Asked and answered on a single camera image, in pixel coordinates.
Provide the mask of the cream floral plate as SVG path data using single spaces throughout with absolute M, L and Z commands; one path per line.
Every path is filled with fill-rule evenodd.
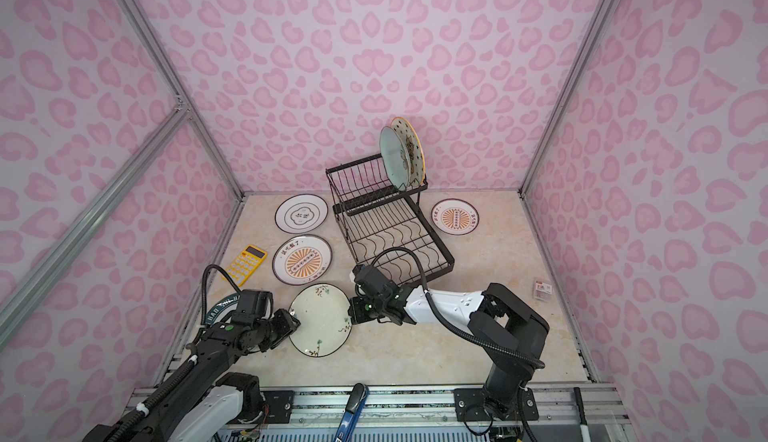
M 313 358 L 326 357 L 339 350 L 352 331 L 349 309 L 348 297 L 334 285 L 318 283 L 302 290 L 289 309 L 300 322 L 290 336 L 294 348 Z

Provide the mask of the light green flower plate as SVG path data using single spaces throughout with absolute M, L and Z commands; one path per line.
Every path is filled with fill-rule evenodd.
M 379 139 L 380 155 L 387 177 L 398 191 L 405 191 L 410 184 L 410 157 L 405 143 L 391 127 L 384 127 Z

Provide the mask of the star pattern cartoon plate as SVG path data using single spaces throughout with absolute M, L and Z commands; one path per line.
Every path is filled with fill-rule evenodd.
M 405 144 L 410 160 L 410 180 L 408 188 L 416 188 L 426 179 L 426 161 L 421 141 L 413 126 L 402 117 L 395 117 L 390 127 Z

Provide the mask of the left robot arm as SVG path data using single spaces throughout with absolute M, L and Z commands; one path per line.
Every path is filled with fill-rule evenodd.
M 207 441 L 230 421 L 262 422 L 267 403 L 256 376 L 232 372 L 240 359 L 277 348 L 301 322 L 274 307 L 268 291 L 243 290 L 217 303 L 188 345 L 190 355 L 113 425 L 86 441 Z

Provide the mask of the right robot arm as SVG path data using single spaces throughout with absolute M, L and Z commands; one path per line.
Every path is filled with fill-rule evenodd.
M 442 325 L 482 348 L 492 362 L 481 390 L 482 415 L 538 418 L 528 383 L 545 367 L 542 354 L 550 326 L 508 287 L 492 283 L 483 291 L 442 291 L 429 288 L 421 275 L 398 285 L 379 268 L 363 264 L 353 268 L 350 278 L 355 285 L 349 309 L 353 324 Z

